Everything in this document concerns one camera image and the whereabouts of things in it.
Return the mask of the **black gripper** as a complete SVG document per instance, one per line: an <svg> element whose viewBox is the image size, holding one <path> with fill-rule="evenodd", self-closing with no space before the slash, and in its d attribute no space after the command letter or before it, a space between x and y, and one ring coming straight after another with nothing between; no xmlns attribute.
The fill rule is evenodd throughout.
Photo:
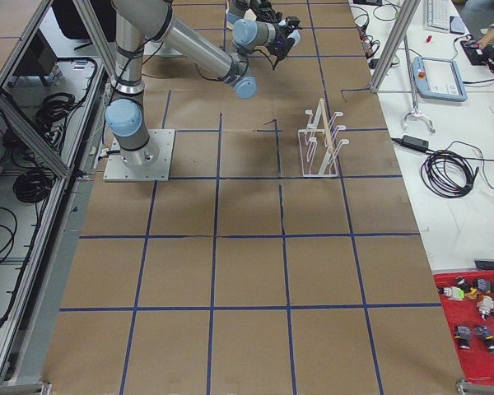
<svg viewBox="0 0 494 395"><path fill-rule="evenodd" d="M282 14L273 9L269 0L253 0L253 13L256 20L270 24L280 23Z"/></svg>
<svg viewBox="0 0 494 395"><path fill-rule="evenodd" d="M285 20L273 25L276 34L269 45L269 53L274 57L273 70L291 51L292 48L287 46L287 36L294 30L300 30L300 23L301 20L297 16L287 16Z"/></svg>

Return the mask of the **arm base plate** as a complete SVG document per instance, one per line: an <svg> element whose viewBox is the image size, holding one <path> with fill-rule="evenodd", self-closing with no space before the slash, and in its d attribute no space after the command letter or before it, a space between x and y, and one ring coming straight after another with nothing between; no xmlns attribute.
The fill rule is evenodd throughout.
<svg viewBox="0 0 494 395"><path fill-rule="evenodd" d="M149 129L149 142L139 151L125 151L115 137L107 159L104 181L167 181L175 144L174 129Z"/></svg>

